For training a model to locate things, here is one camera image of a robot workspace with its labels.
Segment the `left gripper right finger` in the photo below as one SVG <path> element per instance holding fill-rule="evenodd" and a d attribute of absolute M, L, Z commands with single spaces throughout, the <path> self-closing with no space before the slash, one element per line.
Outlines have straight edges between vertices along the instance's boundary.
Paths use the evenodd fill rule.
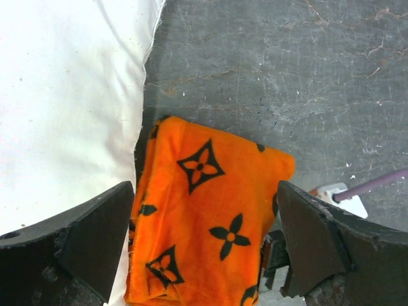
<path fill-rule="evenodd" d="M 282 230 L 307 305 L 407 305 L 407 233 L 278 185 Z"/>

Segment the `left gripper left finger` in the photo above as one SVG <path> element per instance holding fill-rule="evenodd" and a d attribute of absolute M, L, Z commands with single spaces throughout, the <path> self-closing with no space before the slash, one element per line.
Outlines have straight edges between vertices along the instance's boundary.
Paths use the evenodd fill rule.
<path fill-rule="evenodd" d="M 110 299 L 134 192 L 95 198 L 1 235 L 1 305 L 103 305 Z"/>

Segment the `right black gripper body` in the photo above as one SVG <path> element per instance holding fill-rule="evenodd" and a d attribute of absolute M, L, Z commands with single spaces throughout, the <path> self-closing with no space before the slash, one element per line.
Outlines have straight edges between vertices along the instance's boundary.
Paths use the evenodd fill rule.
<path fill-rule="evenodd" d="M 267 234 L 263 244 L 262 267 L 264 277 L 266 277 L 266 287 L 272 289 L 276 271 L 280 268 L 288 267 L 286 280 L 281 289 L 290 289 L 293 280 L 293 271 L 289 254 L 286 249 L 286 240 L 283 231 L 280 229 L 271 231 Z"/>

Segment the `orange patterned pillowcase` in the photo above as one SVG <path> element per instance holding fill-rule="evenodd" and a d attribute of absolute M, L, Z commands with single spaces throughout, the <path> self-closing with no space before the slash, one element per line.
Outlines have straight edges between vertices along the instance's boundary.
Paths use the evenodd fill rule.
<path fill-rule="evenodd" d="M 152 128 L 129 229 L 129 305 L 255 305 L 291 155 L 175 116 Z"/>

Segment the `white pillow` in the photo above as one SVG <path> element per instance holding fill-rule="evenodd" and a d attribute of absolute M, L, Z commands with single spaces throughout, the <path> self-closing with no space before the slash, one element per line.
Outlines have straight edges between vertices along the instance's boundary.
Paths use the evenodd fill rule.
<path fill-rule="evenodd" d="M 136 187 L 164 1 L 1 2 L 1 235 Z M 112 293 L 124 305 L 129 226 Z"/>

